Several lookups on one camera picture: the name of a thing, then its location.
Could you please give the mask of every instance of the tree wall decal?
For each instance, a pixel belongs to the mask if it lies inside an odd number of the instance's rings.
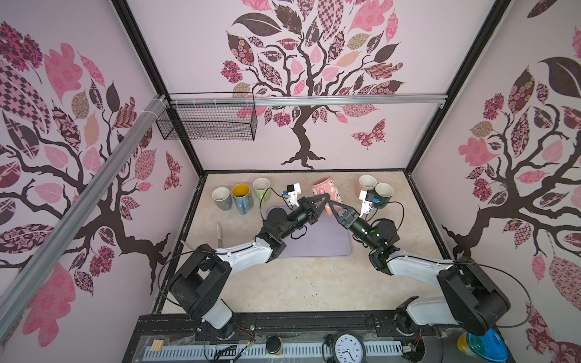
[[[319,0],[316,6],[315,0],[296,0],[284,5],[273,1],[272,6],[263,0],[242,2],[254,10],[273,14],[254,12],[238,17],[232,25],[241,24],[255,35],[248,39],[235,35],[234,30],[227,32],[228,46],[242,65],[241,69],[228,60],[221,72],[229,82],[237,83],[234,92],[252,91],[261,96],[382,95],[395,93],[404,83],[386,80],[403,67],[402,63],[386,64],[397,44],[379,47],[380,43],[391,41],[397,31],[395,11],[387,21],[384,16],[393,7],[393,0],[381,3],[356,0],[353,7],[359,6],[359,9],[350,24],[343,21],[343,0]],[[355,29],[371,34],[356,33]],[[242,72],[252,81],[241,82]],[[366,78],[374,82],[363,86]],[[373,105],[343,106],[342,110],[329,106],[257,107],[257,115],[264,115],[265,125],[270,121],[279,127],[294,123],[292,130],[300,149],[282,164],[300,160],[303,167],[314,169],[308,161],[325,158],[311,151],[305,129],[309,120],[327,123],[333,115],[346,123],[347,116],[361,117],[375,110]],[[380,141],[374,133],[360,132],[352,136],[363,146]]]

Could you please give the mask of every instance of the black frame edge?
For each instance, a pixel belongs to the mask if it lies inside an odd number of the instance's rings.
[[[113,4],[119,20],[121,20],[121,23],[123,24],[123,27],[125,28],[125,31],[127,32],[127,35],[129,36],[129,39],[131,40],[131,43],[133,44],[133,47],[135,48],[135,51],[149,76],[149,79],[151,80],[153,88],[160,95],[164,95],[168,103],[170,103],[171,96],[167,92],[162,75],[159,73],[155,62],[153,61],[153,57],[149,52],[149,48],[145,43],[145,39],[143,38],[139,27],[137,26],[137,22],[135,21],[135,17],[131,12],[131,8],[129,7],[127,0],[111,0],[111,3]],[[184,126],[181,124],[177,113],[175,113],[175,116],[176,120],[178,120],[175,122],[175,127],[183,128]],[[196,170],[196,173],[198,174],[198,177],[201,178],[204,174],[204,168],[202,167],[202,163],[200,162],[200,159],[198,158],[198,155],[193,148],[192,142],[189,139],[182,139],[181,142],[184,146],[186,154],[192,162],[194,169]]]
[[[494,5],[492,6],[486,20],[482,24],[478,35],[474,39],[468,54],[462,61],[462,65],[458,72],[454,76],[454,80],[452,81],[450,88],[447,91],[448,98],[446,99],[446,103],[444,106],[437,110],[436,114],[430,121],[429,126],[427,127],[426,131],[424,132],[421,141],[419,142],[418,146],[415,148],[414,153],[411,156],[410,162],[407,164],[406,171],[412,173],[416,166],[418,165],[422,155],[428,148],[430,141],[436,134],[440,124],[444,120],[446,114],[450,110],[450,106],[454,102],[454,99],[460,92],[460,89],[464,85],[464,82],[468,78],[468,75],[472,71],[474,64],[480,58],[480,54],[484,50],[488,40],[494,34],[496,27],[498,26],[500,20],[503,18],[505,11],[507,10],[511,0],[496,0]]]

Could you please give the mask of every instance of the metal frame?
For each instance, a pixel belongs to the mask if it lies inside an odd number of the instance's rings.
[[[105,165],[91,179],[83,193],[73,203],[64,217],[56,224],[53,232],[34,253],[16,279],[6,289],[0,299],[0,339],[12,329],[30,300],[52,273],[77,232],[84,225],[95,205],[113,179],[117,176],[141,138],[165,108],[165,96],[157,95],[139,115],[135,125],[115,148]]]

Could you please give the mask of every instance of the black wire basket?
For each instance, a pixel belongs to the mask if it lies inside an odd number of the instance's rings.
[[[208,92],[170,95],[221,94],[223,98],[172,101],[157,118],[164,140],[250,140],[256,136],[256,107],[250,92]]]

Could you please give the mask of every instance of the mug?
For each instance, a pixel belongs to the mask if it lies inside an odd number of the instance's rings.
[[[343,203],[343,199],[341,198],[341,195],[339,195],[339,189],[335,183],[333,183],[333,178],[331,178],[329,175],[315,180],[311,184],[311,191],[315,195],[329,193],[331,200]],[[329,203],[325,204],[325,211],[328,215],[333,216],[333,211],[331,210]]]
[[[259,201],[262,200],[266,202],[268,198],[270,198],[270,180],[267,178],[258,178],[252,183],[252,188],[254,188],[254,194],[256,195],[256,199]]]
[[[393,196],[392,186],[387,183],[378,183],[373,190],[375,191],[375,198],[379,200],[375,207],[378,209],[385,208]]]
[[[230,196],[230,189],[223,186],[214,189],[212,192],[212,199],[218,208],[222,210],[229,210],[232,208],[232,197]]]
[[[234,203],[238,207],[238,212],[242,215],[248,213],[254,206],[250,187],[246,184],[238,184],[232,188],[232,196],[234,197]]]

